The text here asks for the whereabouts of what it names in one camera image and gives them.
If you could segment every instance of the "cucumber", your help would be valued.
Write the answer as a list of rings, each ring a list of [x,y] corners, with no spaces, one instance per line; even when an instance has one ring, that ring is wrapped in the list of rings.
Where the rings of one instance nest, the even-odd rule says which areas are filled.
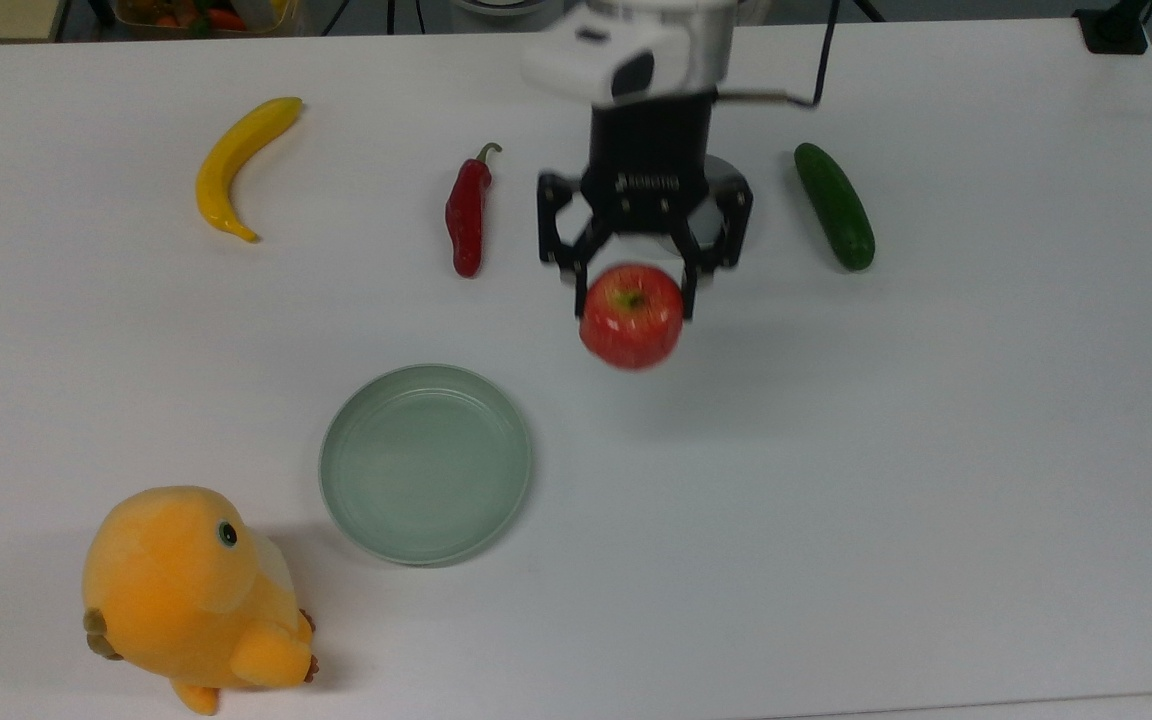
[[[851,181],[826,151],[810,142],[794,151],[794,165],[838,263],[852,272],[867,268],[874,260],[874,232]]]

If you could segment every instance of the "yellow stuffed animal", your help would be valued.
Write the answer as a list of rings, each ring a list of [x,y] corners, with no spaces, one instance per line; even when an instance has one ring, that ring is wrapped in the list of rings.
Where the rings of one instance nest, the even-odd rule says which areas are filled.
[[[118,503],[83,568],[88,646],[172,680],[189,710],[219,688],[311,682],[314,626],[283,553],[210,488],[147,488]]]

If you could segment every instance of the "red chili pepper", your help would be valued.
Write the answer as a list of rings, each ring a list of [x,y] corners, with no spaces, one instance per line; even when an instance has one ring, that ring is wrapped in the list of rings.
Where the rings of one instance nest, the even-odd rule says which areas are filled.
[[[452,236],[452,265],[462,278],[472,278],[483,264],[483,209],[486,191],[492,187],[492,170],[485,164],[488,151],[500,151],[495,142],[486,143],[477,158],[461,165],[452,197],[447,199],[447,233]]]

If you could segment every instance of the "yellow banana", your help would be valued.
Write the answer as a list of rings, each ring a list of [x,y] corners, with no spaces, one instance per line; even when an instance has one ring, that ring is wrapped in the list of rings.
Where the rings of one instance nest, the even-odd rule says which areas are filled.
[[[198,168],[194,187],[198,211],[211,227],[237,234],[247,242],[259,241],[256,233],[234,213],[234,206],[229,202],[229,183],[234,181],[243,162],[250,160],[257,150],[283,135],[285,129],[296,122],[302,105],[300,97],[275,97],[274,100],[262,103],[215,142]]]

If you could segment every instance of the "red apple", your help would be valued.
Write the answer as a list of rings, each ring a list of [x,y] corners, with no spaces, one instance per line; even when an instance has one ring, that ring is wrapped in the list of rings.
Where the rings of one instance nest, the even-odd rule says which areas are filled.
[[[579,340],[593,355],[622,370],[666,359],[682,332],[682,291],[652,265],[614,265],[585,296]]]

